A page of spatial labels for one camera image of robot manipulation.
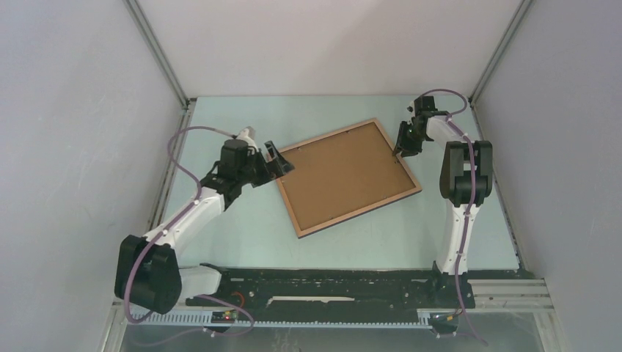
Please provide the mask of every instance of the gray wall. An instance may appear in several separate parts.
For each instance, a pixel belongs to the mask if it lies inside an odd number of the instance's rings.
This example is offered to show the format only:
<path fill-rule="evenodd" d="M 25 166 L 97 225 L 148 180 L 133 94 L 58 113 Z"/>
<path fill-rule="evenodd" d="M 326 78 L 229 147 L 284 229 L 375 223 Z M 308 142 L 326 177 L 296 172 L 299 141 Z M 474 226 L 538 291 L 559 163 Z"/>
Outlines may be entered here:
<path fill-rule="evenodd" d="M 180 107 L 121 0 L 1 7 L 1 349 L 93 351 Z"/>
<path fill-rule="evenodd" d="M 619 351 L 622 1 L 536 1 L 478 115 L 574 351 Z"/>

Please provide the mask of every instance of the light blue table surface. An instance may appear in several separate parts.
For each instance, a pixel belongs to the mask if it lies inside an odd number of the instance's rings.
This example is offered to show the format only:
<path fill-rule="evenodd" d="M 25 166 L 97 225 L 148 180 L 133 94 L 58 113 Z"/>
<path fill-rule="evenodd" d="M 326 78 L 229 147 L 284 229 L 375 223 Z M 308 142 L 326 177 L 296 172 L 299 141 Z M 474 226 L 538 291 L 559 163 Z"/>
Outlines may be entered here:
<path fill-rule="evenodd" d="M 400 121 L 414 96 L 207 97 L 197 101 L 191 125 L 209 125 L 232 133 L 251 125 L 255 140 L 277 147 L 304 141 L 377 117 L 395 141 Z M 455 111 L 457 97 L 436 97 L 436 107 Z M 455 116 L 470 136 L 478 131 L 470 110 Z M 199 179 L 219 159 L 224 137 L 189 132 L 180 162 Z M 276 183 L 245 186 L 231 207 L 209 223 L 179 258 L 180 265 L 209 262 L 249 268 L 430 268 L 444 235 L 445 199 L 439 191 L 442 150 L 434 142 L 406 162 L 423 191 L 391 205 L 298 239 Z M 192 181 L 177 172 L 166 214 L 195 192 Z M 511 236 L 493 189 L 472 232 L 469 269 L 516 269 Z"/>

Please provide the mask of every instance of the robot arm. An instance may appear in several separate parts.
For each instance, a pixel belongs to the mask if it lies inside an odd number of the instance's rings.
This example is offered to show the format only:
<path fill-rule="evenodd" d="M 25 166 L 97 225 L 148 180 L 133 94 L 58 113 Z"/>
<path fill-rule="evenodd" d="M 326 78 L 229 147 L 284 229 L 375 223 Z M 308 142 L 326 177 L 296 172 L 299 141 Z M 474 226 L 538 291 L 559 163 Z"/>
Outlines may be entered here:
<path fill-rule="evenodd" d="M 492 191 L 492 145 L 487 141 L 473 143 L 475 151 L 475 203 L 471 207 L 469 224 L 466 228 L 465 246 L 461 254 L 458 273 L 455 273 L 455 261 L 463 240 L 463 229 L 467 206 L 471 196 L 471 173 L 469 148 L 445 122 L 447 111 L 438 111 L 433 97 L 419 97 L 409 107 L 412 112 L 411 122 L 400 124 L 400 133 L 394 154 L 413 156 L 422 152 L 424 141 L 435 141 L 444 149 L 444 158 L 440 175 L 440 191 L 447 201 L 445 231 L 441 251 L 436 256 L 435 269 L 442 274 L 462 275 L 467 271 L 467 250 L 475 217 L 486 198 Z"/>
<path fill-rule="evenodd" d="M 220 160 L 200 181 L 199 197 L 192 197 L 169 219 L 142 237 L 129 235 L 125 238 L 119 251 L 114 285 L 118 298 L 123 298 L 136 259 L 150 242 L 154 243 L 133 279 L 130 302 L 165 314 L 180 299 L 216 292 L 221 279 L 218 270 L 203 265 L 180 269 L 177 256 L 208 222 L 229 208 L 244 185 L 250 183 L 258 187 L 293 170 L 293 165 L 279 154 L 272 142 L 266 142 L 269 154 L 266 161 L 253 140 L 254 134 L 252 128 L 245 128 L 234 139 L 225 141 Z"/>

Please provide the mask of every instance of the brown cork board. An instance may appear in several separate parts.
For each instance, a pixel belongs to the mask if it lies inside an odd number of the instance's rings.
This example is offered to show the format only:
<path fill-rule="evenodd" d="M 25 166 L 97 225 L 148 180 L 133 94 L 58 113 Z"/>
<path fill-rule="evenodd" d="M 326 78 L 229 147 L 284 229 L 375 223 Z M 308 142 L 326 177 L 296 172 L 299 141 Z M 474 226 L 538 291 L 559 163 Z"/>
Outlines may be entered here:
<path fill-rule="evenodd" d="M 377 119 L 280 150 L 296 169 L 277 181 L 299 238 L 421 191 Z"/>

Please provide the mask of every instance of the white wall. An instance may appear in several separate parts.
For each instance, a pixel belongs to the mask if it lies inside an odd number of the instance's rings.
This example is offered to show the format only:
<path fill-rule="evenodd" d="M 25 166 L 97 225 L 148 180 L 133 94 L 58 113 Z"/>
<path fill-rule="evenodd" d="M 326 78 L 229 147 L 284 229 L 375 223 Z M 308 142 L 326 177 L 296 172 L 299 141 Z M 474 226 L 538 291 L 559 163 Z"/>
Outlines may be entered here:
<path fill-rule="evenodd" d="M 1 7 L 0 346 L 93 351 L 180 107 L 121 0 Z"/>
<path fill-rule="evenodd" d="M 141 0 L 190 97 L 470 93 L 520 0 Z"/>
<path fill-rule="evenodd" d="M 478 105 L 528 263 L 571 347 L 619 351 L 620 1 L 536 1 Z"/>

